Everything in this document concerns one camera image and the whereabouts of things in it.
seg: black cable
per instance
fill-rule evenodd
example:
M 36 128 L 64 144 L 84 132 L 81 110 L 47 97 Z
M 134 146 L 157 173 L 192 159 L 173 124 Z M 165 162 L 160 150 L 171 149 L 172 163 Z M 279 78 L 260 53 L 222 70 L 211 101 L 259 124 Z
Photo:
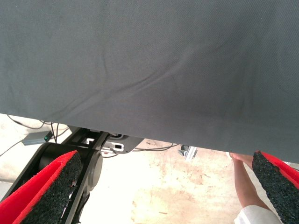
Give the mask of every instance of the black cable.
M 66 128 L 62 133 L 60 133 L 59 135 L 57 135 L 56 138 L 59 137 L 59 136 L 61 136 L 61 135 L 63 135 L 68 129 L 69 128 Z
M 57 124 L 57 127 L 56 127 L 56 141 L 57 141 L 57 138 L 58 138 L 58 126 L 59 126 L 59 123 Z
M 19 144 L 20 142 L 22 142 L 22 140 L 18 141 L 17 143 L 14 143 L 9 149 L 11 149 L 12 147 L 16 146 L 17 144 Z
M 178 146 L 179 144 L 174 145 L 173 143 L 170 146 L 167 147 L 161 147 L 161 148 L 135 148 L 135 150 L 133 150 L 133 152 L 142 152 L 142 151 L 150 151 L 150 152 L 162 152 L 162 151 L 166 151 L 172 147 Z
M 30 127 L 30 126 L 27 126 L 27 125 L 25 125 L 25 124 L 23 124 L 23 123 L 21 123 L 21 122 L 19 122 L 19 121 L 17 121 L 17 120 L 12 119 L 8 114 L 7 114 L 7 116 L 8 116 L 14 123 L 19 124 L 19 125 L 21 125 L 21 126 L 23 126 L 23 127 L 26 127 L 26 128 L 30 128 L 30 129 L 35 129 L 35 130 L 37 130 L 37 129 L 41 129 L 41 128 L 43 127 L 43 125 L 45 124 L 44 121 L 41 121 L 41 122 L 42 122 L 42 125 L 41 125 L 40 127 Z
M 112 157 L 116 157 L 116 156 L 118 156 L 118 154 L 115 154 L 115 155 L 113 155 L 113 156 L 102 156 L 103 158 L 112 158 Z
M 55 138 L 55 133 L 54 133 L 54 128 L 53 128 L 53 122 L 51 122 L 51 129 L 52 129 L 54 141 L 55 141 L 55 143 L 57 143 L 57 139 Z
M 51 125 L 51 122 L 45 122 L 43 120 L 39 120 L 40 122 L 44 123 L 45 125 Z

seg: black metal frame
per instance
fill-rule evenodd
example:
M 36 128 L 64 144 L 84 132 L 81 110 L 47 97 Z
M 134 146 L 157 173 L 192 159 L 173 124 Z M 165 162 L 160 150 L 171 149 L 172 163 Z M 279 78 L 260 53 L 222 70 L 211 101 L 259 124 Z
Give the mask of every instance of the black metal frame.
M 71 195 L 61 221 L 66 224 L 78 223 L 89 192 L 97 184 L 100 177 L 103 158 L 97 148 L 101 149 L 109 136 L 109 133 L 106 132 L 77 128 L 62 144 L 44 143 L 39 147 L 2 200 L 11 195 L 58 156 L 77 150 L 83 168 L 77 180 L 77 188 Z M 86 144 L 87 138 L 94 139 L 94 141 Z

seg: white sleeve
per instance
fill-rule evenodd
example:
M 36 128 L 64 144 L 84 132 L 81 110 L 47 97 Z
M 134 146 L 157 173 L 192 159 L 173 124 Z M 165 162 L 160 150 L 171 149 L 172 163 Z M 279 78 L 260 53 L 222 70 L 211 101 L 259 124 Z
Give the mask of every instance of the white sleeve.
M 235 224 L 281 224 L 281 222 L 272 211 L 257 205 L 249 205 L 240 211 Z

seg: concrete floor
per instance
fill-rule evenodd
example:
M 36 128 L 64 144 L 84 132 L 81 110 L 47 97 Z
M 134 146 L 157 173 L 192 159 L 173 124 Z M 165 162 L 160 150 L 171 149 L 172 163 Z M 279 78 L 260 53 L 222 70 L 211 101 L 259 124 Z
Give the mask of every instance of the concrete floor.
M 15 119 L 30 126 L 40 126 L 36 120 Z M 66 128 L 59 127 L 59 132 Z M 0 154 L 28 132 L 34 130 L 21 127 L 0 114 Z M 58 142 L 69 134 L 67 131 Z M 167 145 L 170 143 L 144 140 L 139 147 Z M 0 157 L 0 196 L 38 147 L 20 143 Z M 177 153 L 178 149 L 179 146 L 164 152 L 131 152 L 105 158 L 99 183 L 91 192 L 81 223 L 234 223 L 241 206 L 235 192 L 231 159 L 224 152 L 198 148 L 195 159 L 185 162 Z M 274 210 L 253 172 L 247 170 L 262 200 Z

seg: gray cloth cover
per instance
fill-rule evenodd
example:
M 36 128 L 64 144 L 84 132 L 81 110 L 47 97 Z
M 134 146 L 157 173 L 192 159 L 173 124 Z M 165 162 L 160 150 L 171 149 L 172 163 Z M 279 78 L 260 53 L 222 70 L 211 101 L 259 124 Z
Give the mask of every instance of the gray cloth cover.
M 299 162 L 299 2 L 2 0 L 0 112 Z

